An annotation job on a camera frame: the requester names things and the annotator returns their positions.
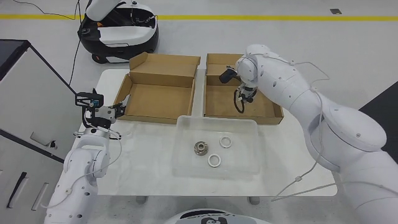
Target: clear plastic bin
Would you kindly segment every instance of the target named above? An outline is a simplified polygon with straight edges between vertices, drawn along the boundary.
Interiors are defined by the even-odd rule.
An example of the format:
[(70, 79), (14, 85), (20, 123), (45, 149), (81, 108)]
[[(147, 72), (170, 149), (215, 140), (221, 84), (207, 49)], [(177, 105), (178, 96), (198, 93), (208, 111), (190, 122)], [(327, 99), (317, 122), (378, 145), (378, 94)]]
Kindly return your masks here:
[[(223, 136), (231, 138), (231, 147), (226, 149), (220, 145)], [(205, 141), (208, 145), (204, 156), (196, 155), (193, 150), (199, 141)], [(257, 123), (253, 120), (180, 116), (173, 150), (173, 172), (206, 178), (255, 175), (260, 171), (258, 149)], [(221, 157), (220, 166), (209, 166), (211, 154)]]

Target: open cardboard box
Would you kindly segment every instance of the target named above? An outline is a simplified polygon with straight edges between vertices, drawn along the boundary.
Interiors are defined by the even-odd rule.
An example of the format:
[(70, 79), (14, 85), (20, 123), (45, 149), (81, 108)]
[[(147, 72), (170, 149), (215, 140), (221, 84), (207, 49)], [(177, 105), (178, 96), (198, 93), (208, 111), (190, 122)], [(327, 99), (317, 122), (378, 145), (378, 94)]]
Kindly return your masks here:
[(207, 117), (253, 119), (257, 124), (279, 124), (283, 117), (282, 108), (265, 97), (260, 91), (253, 103), (246, 103), (244, 113), (239, 113), (233, 102), (235, 89), (240, 85), (232, 79), (222, 84), (218, 77), (226, 70), (226, 66), (235, 67), (238, 54), (208, 54), (205, 84), (204, 114)]
[(179, 116), (191, 115), (199, 62), (200, 57), (148, 53), (130, 59), (130, 72), (114, 101), (130, 94), (119, 119), (176, 124)]

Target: cardboard box lid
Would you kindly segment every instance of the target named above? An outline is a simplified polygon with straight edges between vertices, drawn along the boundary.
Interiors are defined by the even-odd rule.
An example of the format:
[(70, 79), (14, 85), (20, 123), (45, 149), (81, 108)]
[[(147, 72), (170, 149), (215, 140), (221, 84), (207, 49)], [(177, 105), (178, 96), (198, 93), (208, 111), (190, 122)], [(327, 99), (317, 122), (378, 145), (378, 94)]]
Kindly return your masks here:
[(148, 54), (130, 59), (130, 72), (156, 75), (194, 77), (200, 57), (186, 55)]

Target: white floor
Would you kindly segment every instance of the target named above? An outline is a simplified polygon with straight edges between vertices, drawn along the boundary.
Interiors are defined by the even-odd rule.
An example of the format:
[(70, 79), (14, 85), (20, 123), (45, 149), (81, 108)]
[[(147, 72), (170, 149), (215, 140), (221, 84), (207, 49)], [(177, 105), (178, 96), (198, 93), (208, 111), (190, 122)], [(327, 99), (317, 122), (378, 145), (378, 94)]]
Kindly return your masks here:
[[(76, 0), (20, 0), (46, 12), (73, 14)], [(88, 0), (82, 0), (82, 9)], [(135, 0), (159, 15), (238, 14), (330, 16), (338, 8), (344, 16), (398, 16), (398, 0)], [(0, 0), (0, 14), (39, 14), (33, 6)], [(69, 81), (78, 43), (78, 21), (0, 19), (0, 39), (27, 39)], [(283, 57), (311, 61), (331, 80), (317, 87), (331, 99), (355, 108), (397, 81), (398, 22), (254, 22), (160, 21), (158, 53), (201, 55), (243, 53), (247, 45), (262, 43)], [(101, 72), (127, 65), (99, 65), (81, 47), (72, 87), (94, 87)], [(321, 76), (300, 67), (309, 79)], [(296, 197), (270, 203), (262, 198), (254, 207), (246, 198), (150, 197), (137, 205), (133, 197), (100, 197), (89, 223), (162, 223), (191, 208), (220, 208), (273, 223), (356, 223), (344, 198)]]

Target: plastic ring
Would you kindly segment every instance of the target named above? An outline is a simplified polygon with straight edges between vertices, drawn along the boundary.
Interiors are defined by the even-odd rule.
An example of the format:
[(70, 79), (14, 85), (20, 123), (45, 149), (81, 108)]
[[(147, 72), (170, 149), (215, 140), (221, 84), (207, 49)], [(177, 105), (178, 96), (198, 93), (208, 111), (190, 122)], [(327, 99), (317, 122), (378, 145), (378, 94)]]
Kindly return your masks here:
[[(228, 143), (228, 144), (224, 144), (224, 143), (223, 143), (224, 140), (228, 140), (229, 143)], [(231, 140), (229, 137), (224, 136), (224, 137), (222, 137), (222, 138), (220, 139), (220, 146), (223, 146), (224, 148), (229, 148), (229, 147), (232, 146), (232, 140)]]
[[(218, 158), (218, 163), (217, 163), (217, 164), (212, 164), (212, 163), (210, 162), (210, 159), (211, 159), (212, 157), (217, 157), (217, 158)], [(215, 167), (220, 166), (220, 164), (221, 164), (221, 158), (220, 158), (220, 156), (217, 155), (217, 154), (212, 154), (212, 155), (210, 155), (209, 158), (207, 159), (207, 162), (209, 163), (210, 166), (212, 166), (213, 168), (215, 168)]]

